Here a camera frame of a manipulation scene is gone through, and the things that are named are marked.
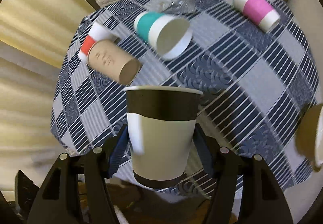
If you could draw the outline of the black and white paper cup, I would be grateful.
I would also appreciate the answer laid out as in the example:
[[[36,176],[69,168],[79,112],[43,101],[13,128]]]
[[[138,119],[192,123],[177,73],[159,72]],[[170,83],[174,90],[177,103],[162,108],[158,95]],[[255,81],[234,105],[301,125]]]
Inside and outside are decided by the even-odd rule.
[[[153,189],[175,186],[185,172],[202,92],[150,85],[124,91],[134,178]]]

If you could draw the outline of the large brown paper cup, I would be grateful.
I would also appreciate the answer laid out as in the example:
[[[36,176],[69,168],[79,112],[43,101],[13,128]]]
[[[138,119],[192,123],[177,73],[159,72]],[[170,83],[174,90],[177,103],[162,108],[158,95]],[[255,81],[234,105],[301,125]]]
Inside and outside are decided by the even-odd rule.
[[[295,137],[296,149],[319,172],[322,169],[322,103],[302,116]]]

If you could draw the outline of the brown kraft paper cup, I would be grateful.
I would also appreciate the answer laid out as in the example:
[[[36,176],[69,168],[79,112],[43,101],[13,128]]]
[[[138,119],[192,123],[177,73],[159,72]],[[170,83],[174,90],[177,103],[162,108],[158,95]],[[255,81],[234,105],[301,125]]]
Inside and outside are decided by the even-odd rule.
[[[122,85],[129,85],[142,67],[139,60],[110,40],[94,43],[88,53],[88,64],[92,69]]]

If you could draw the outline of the red and white paper cup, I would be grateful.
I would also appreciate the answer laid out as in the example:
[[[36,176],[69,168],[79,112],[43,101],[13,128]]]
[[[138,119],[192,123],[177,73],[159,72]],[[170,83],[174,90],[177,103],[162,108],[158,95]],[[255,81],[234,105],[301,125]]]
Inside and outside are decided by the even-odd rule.
[[[90,48],[97,42],[101,40],[110,40],[115,42],[118,39],[118,36],[114,34],[110,29],[104,27],[102,24],[95,21],[90,28],[88,35],[83,41],[81,48],[78,53],[78,57],[81,62],[87,63],[88,54]]]

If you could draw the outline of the teal and white paper cup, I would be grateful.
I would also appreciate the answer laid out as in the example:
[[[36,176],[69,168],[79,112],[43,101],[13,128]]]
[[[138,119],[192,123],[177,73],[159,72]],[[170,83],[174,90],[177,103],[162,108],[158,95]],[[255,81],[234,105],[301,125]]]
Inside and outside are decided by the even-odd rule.
[[[190,23],[185,18],[153,11],[140,13],[134,21],[134,29],[164,60],[179,57],[193,37]]]

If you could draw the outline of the pink and white paper cup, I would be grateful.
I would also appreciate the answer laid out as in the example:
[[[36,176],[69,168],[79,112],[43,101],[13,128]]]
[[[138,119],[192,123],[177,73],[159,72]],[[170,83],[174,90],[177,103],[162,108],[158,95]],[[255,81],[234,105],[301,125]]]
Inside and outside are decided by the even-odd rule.
[[[233,0],[233,6],[264,33],[273,30],[280,21],[279,13],[266,0]]]

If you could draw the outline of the clear plastic cup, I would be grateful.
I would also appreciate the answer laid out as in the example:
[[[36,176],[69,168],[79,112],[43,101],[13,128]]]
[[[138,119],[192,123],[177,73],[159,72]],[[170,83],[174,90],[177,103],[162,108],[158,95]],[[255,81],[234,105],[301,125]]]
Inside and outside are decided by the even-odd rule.
[[[158,13],[190,14],[196,11],[195,0],[149,0],[147,9]]]

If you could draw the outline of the blue patterned tablecloth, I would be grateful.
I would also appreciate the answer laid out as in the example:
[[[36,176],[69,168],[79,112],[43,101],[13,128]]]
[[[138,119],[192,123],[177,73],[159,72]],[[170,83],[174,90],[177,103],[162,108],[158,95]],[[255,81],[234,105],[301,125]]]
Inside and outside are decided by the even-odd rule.
[[[85,17],[71,41],[56,84],[50,130],[74,154],[85,154],[126,123],[123,86],[78,58],[93,23],[119,38],[142,63],[133,85],[181,86],[204,94],[197,122],[207,135],[238,154],[260,154],[282,189],[310,177],[311,163],[295,148],[304,113],[321,102],[310,45],[282,0],[270,0],[279,24],[262,32],[232,7],[232,0],[195,0],[186,15],[193,39],[186,51],[162,60],[137,36],[136,17],[150,0],[119,0]]]

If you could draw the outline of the cream curtain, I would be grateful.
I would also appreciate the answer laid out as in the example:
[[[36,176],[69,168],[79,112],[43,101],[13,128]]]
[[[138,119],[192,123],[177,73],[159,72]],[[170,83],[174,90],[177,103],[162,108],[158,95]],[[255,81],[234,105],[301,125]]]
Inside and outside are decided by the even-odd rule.
[[[84,0],[1,0],[1,191],[22,170],[36,184],[62,150],[50,132],[56,80]]]

